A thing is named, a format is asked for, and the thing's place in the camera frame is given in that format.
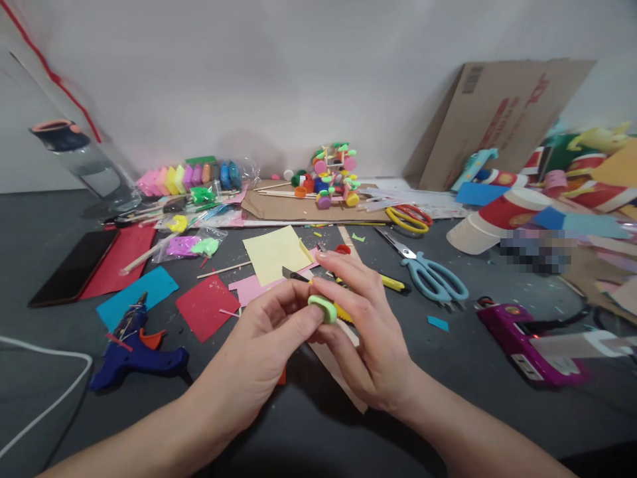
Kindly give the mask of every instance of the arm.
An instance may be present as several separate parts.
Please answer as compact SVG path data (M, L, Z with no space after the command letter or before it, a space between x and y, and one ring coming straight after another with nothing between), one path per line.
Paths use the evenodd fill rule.
M529 439L444 387L413 363L379 275L349 256L328 252L318 262L351 290L315 278L318 291L347 310L361 336L359 350L339 327L321 325L351 389L371 407L413 428L462 477L567 477L566 468Z
M45 471L42 477L186 477L259 414L285 363L317 329L307 283L286 281L246 307L223 347L178 400Z

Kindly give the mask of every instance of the bottle cap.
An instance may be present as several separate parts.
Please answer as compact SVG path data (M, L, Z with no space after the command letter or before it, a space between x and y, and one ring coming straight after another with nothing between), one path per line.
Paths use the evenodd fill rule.
M91 139L73 121L54 119L29 128L49 151L74 151L90 144Z

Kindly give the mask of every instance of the white wall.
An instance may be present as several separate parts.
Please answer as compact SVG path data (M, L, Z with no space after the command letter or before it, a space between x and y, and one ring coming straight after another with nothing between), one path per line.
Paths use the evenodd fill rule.
M637 111L632 0L11 4L139 172L216 154L270 174L344 140L361 175L417 171L415 146L468 60L598 59L563 119L614 125Z

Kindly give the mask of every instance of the red foam sheet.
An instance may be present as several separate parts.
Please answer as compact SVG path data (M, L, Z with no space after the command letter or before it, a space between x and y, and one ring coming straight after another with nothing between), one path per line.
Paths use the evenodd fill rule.
M86 286L80 300L121 291L139 279L144 267L135 268L127 276L121 276L119 272L151 248L156 233L157 230L152 227L130 226L120 229L119 236Z
M176 300L176 305L195 337L207 341L236 312L239 301L218 276L210 276Z

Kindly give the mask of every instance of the blue-handled scissors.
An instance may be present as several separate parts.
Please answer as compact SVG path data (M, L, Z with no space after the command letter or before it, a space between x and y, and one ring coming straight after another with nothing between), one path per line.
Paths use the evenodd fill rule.
M404 257L400 265L409 268L411 280L422 295L444 305L450 312L453 311L452 301L464 310L463 301L469 297L469 290L452 271L425 259L422 252L414 254L405 244L401 244L381 228L374 229Z

